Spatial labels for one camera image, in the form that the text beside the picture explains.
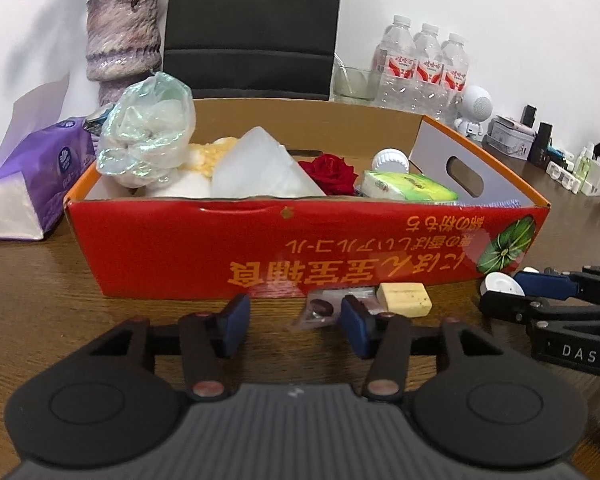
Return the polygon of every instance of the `water bottle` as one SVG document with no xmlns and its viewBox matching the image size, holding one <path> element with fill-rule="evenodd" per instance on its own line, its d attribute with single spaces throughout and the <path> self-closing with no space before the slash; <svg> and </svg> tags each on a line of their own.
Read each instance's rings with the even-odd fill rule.
<svg viewBox="0 0 600 480">
<path fill-rule="evenodd" d="M 469 71 L 469 56 L 464 50 L 464 38 L 458 34 L 449 34 L 449 39 L 442 44 L 442 54 L 445 58 L 442 85 L 448 94 L 448 106 L 443 111 L 443 121 L 451 125 L 458 116 L 456 106 Z"/>
<path fill-rule="evenodd" d="M 443 85 L 449 90 L 461 92 L 469 71 L 469 56 L 464 50 L 464 38 L 458 34 L 449 34 L 448 41 L 442 44 L 445 57 Z"/>
<path fill-rule="evenodd" d="M 376 105 L 411 111 L 413 75 L 417 64 L 417 50 L 409 32 L 411 20 L 394 16 L 394 24 L 386 31 L 378 45 L 376 70 L 381 72 Z"/>
<path fill-rule="evenodd" d="M 414 78 L 414 110 L 437 120 L 442 119 L 448 105 L 447 92 L 440 85 L 445 69 L 445 58 L 438 43 L 438 28 L 429 23 L 422 24 L 414 43 L 418 53 L 418 66 Z"/>
</svg>

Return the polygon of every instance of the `cardboard box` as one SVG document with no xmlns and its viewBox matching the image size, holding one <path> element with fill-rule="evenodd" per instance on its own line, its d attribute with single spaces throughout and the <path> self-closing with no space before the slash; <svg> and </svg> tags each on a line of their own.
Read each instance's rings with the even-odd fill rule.
<svg viewBox="0 0 600 480">
<path fill-rule="evenodd" d="M 199 100 L 196 113 L 195 142 L 262 126 L 290 150 L 344 156 L 359 174 L 376 152 L 398 148 L 467 205 L 138 198 L 92 166 L 64 208 L 107 296 L 275 298 L 314 288 L 468 280 L 516 268 L 549 213 L 549 203 L 520 177 L 428 117 L 256 98 Z M 521 207 L 481 206 L 504 200 Z"/>
</svg>

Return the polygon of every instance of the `box handle hole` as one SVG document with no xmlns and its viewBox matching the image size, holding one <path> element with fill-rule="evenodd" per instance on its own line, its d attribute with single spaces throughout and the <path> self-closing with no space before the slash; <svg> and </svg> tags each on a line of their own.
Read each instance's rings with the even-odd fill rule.
<svg viewBox="0 0 600 480">
<path fill-rule="evenodd" d="M 446 162 L 446 172 L 471 197 L 478 198 L 484 191 L 482 177 L 456 156 Z"/>
</svg>

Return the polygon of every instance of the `chair backrest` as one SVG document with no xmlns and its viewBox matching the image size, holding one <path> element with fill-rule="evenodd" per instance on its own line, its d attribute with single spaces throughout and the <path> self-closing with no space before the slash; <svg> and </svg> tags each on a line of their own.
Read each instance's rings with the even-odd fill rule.
<svg viewBox="0 0 600 480">
<path fill-rule="evenodd" d="M 327 99 L 340 0 L 169 0 L 164 70 L 195 97 Z"/>
</svg>

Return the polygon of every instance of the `vase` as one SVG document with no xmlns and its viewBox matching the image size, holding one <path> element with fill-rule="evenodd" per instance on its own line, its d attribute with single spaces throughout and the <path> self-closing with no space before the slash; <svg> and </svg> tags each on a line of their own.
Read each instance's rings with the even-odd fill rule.
<svg viewBox="0 0 600 480">
<path fill-rule="evenodd" d="M 100 105 L 161 64 L 158 0 L 87 2 L 87 79 L 100 83 Z"/>
</svg>

